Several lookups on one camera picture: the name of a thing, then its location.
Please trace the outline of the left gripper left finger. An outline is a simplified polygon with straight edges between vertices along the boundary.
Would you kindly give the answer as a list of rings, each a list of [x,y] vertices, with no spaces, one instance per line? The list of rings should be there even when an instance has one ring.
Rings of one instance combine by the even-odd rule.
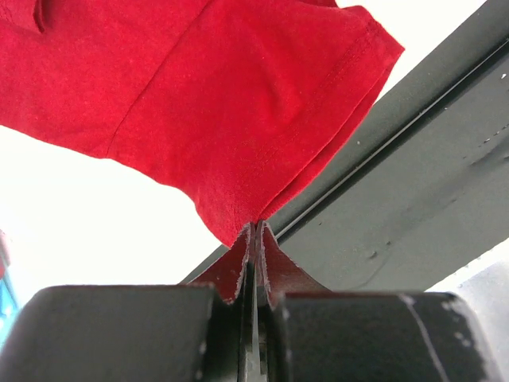
[[[255,225],[244,226],[231,248],[195,277],[214,297],[198,381],[247,381],[253,357]]]

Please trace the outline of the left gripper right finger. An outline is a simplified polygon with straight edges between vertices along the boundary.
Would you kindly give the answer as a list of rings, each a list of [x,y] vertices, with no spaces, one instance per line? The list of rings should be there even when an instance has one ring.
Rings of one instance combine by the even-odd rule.
[[[283,250],[267,222],[256,226],[254,245],[254,292],[258,353],[263,381],[276,381],[279,338],[274,310],[288,293],[323,292],[326,287],[301,269]]]

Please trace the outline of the red t-shirt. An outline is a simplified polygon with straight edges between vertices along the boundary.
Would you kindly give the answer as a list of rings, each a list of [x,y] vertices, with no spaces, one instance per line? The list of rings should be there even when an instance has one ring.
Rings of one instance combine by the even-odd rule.
[[[402,53],[333,1],[4,1],[1,123],[179,189],[231,245],[330,163]]]

